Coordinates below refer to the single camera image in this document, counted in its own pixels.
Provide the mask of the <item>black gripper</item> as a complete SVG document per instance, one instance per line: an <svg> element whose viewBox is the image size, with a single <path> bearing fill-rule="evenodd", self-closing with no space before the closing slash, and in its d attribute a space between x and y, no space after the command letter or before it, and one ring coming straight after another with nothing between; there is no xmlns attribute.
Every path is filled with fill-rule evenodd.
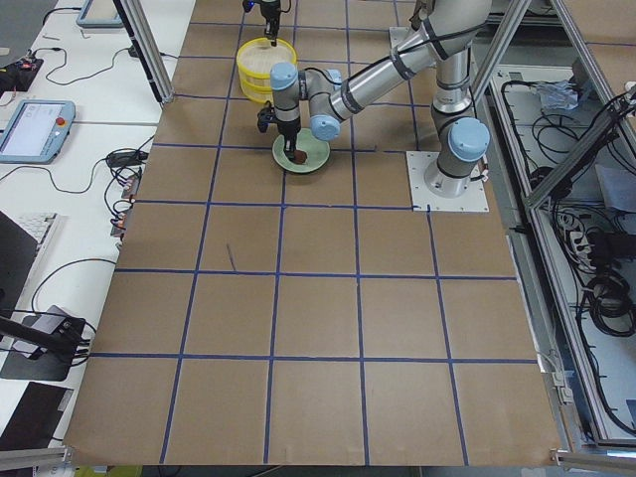
<svg viewBox="0 0 636 477"><path fill-rule="evenodd" d="M259 5L260 13L267 23L267 39L272 47L276 47L278 38L278 21L281 15L281 3L279 0L261 0Z"/></svg>
<svg viewBox="0 0 636 477"><path fill-rule="evenodd" d="M276 123L279 133L284 137L283 152L288 160L296 157L296 140L301 130L300 109L274 109Z"/></svg>

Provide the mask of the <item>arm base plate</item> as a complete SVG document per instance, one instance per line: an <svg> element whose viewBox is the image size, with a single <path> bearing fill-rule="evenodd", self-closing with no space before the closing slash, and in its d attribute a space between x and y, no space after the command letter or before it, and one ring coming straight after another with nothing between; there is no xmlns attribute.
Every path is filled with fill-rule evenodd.
<svg viewBox="0 0 636 477"><path fill-rule="evenodd" d="M440 172L437 156L435 151L405 153L412 208L416 212L488 213L478 164L469 176L455 179Z"/></svg>
<svg viewBox="0 0 636 477"><path fill-rule="evenodd" d="M389 27L391 49L401 44L411 33L411 27Z"/></svg>

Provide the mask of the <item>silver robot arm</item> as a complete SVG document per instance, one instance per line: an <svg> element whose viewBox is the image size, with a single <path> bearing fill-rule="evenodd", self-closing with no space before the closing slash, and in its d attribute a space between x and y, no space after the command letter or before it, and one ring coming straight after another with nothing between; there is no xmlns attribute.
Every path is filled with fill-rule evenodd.
<svg viewBox="0 0 636 477"><path fill-rule="evenodd" d="M282 153L301 158L299 104L307 101L310 131L324 142L337 138L341 125L419 72L436 70L437 91L431 117L441 144L424 180L435 195L464 194L477 162L485 155L490 132L474 114L469 50L491 10L488 1L434 1L416 9L408 35L383 58L341 79L324 70L298 69L284 62L270 71L272 101L257 116L259 131L275 125Z"/></svg>

